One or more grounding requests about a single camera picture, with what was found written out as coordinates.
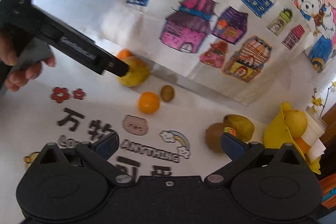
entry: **orange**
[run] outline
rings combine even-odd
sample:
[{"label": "orange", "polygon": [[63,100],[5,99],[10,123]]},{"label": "orange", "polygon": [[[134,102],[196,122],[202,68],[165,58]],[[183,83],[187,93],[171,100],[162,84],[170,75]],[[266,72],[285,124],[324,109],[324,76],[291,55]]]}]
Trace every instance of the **orange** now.
[{"label": "orange", "polygon": [[124,48],[117,54],[117,58],[120,60],[124,60],[127,57],[134,56],[130,50]]},{"label": "orange", "polygon": [[154,113],[160,107],[160,99],[153,92],[145,92],[140,96],[138,106],[144,113]]}]

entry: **purple house drawing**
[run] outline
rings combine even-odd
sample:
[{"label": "purple house drawing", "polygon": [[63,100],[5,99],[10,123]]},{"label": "purple house drawing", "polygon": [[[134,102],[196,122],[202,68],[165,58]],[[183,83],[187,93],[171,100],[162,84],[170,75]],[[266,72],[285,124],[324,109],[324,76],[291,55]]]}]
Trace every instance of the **purple house drawing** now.
[{"label": "purple house drawing", "polygon": [[211,33],[209,20],[215,5],[213,0],[182,1],[179,10],[166,18],[160,40],[180,52],[196,53]]}]

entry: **finger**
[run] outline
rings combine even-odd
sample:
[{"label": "finger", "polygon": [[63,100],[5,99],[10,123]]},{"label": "finger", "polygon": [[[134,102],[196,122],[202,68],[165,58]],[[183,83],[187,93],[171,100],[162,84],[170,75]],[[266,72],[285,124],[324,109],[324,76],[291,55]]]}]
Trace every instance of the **finger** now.
[{"label": "finger", "polygon": [[26,79],[26,72],[23,70],[16,70],[9,76],[9,81],[17,86],[24,86],[28,83],[28,79]]},{"label": "finger", "polygon": [[9,79],[5,80],[5,85],[6,85],[6,88],[8,88],[9,90],[14,91],[14,92],[16,92],[16,91],[18,91],[20,89],[19,86],[12,84],[9,81]]},{"label": "finger", "polygon": [[0,59],[9,66],[14,66],[17,62],[12,38],[9,34],[2,31],[0,31]]},{"label": "finger", "polygon": [[42,64],[41,62],[36,62],[26,70],[25,78],[28,80],[35,79],[37,76],[41,74],[41,72],[42,72]]},{"label": "finger", "polygon": [[55,56],[49,57],[46,60],[44,60],[44,62],[49,66],[49,67],[54,67],[56,66],[56,60],[55,60]]}]

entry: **yellow plastic bag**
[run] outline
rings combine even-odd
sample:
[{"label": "yellow plastic bag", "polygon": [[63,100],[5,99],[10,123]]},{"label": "yellow plastic bag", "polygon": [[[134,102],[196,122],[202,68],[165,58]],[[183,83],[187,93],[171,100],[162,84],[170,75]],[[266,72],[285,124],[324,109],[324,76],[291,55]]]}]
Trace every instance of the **yellow plastic bag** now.
[{"label": "yellow plastic bag", "polygon": [[299,146],[293,140],[288,127],[285,125],[284,111],[292,110],[292,106],[289,102],[285,102],[280,106],[280,112],[274,118],[274,120],[268,125],[264,133],[264,146],[266,148],[280,148],[283,143],[292,143],[296,149],[300,152],[301,156],[305,159],[310,169],[320,174],[320,157],[313,163],[305,158]]}]

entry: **rainbow cloud sticker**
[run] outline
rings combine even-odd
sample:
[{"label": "rainbow cloud sticker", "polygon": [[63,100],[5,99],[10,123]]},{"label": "rainbow cloud sticker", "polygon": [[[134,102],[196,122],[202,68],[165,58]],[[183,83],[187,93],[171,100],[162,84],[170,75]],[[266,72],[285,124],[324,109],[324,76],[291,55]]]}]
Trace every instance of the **rainbow cloud sticker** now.
[{"label": "rainbow cloud sticker", "polygon": [[180,145],[176,148],[177,154],[181,157],[184,157],[185,159],[189,159],[191,156],[190,152],[190,143],[188,139],[181,133],[169,130],[169,131],[161,131],[159,133],[160,137],[166,142],[166,143],[174,143],[178,141]]}]

